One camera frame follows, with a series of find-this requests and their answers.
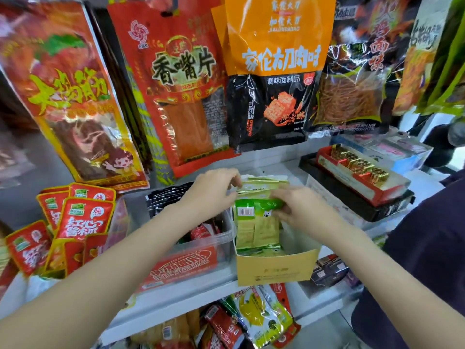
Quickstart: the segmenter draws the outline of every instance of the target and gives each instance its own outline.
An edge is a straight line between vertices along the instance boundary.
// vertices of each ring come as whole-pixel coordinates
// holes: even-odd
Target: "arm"
[[[142,228],[0,321],[5,348],[90,348],[150,273],[185,233],[234,203],[236,169],[201,174],[184,197]]]
[[[361,229],[347,224],[319,195],[307,187],[283,187],[271,196],[286,203],[276,211],[278,217],[346,262],[410,348],[465,348],[465,317],[378,249]]]

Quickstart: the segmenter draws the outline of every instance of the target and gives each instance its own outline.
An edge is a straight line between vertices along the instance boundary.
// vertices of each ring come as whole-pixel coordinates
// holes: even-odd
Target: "cartoon girl illustration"
[[[133,162],[134,157],[130,152],[122,148],[116,148],[110,153],[110,156],[102,165],[105,169],[114,171],[120,175],[125,175],[131,171],[134,175],[139,176]]]

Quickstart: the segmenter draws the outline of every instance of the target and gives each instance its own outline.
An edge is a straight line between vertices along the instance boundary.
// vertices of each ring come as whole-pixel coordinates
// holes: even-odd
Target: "forearm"
[[[378,249],[361,230],[335,241],[347,263],[412,349],[465,348],[465,318]]]
[[[189,217],[174,218],[167,208],[2,320],[2,344],[5,348],[90,348],[160,257],[192,228],[192,223],[196,222]]]

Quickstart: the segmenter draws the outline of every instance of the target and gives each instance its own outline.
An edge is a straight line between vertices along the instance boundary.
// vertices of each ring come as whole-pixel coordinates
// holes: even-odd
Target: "barcode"
[[[172,336],[172,331],[171,331],[171,326],[167,326],[167,327],[163,327],[163,329],[161,330],[162,332],[162,335],[163,335],[163,339],[166,340],[166,341],[170,341],[172,340],[173,336]]]
[[[218,312],[218,306],[213,305],[206,313],[205,315],[206,319],[210,321],[217,312]]]
[[[237,215],[239,217],[254,217],[255,209],[253,207],[237,207]]]

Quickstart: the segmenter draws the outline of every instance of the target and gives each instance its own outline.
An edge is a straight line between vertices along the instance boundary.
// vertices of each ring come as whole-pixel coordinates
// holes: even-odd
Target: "yellow cardboard box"
[[[308,281],[318,259],[321,244],[283,223],[281,245],[287,256],[253,257],[237,254],[237,278],[240,287],[258,284]]]

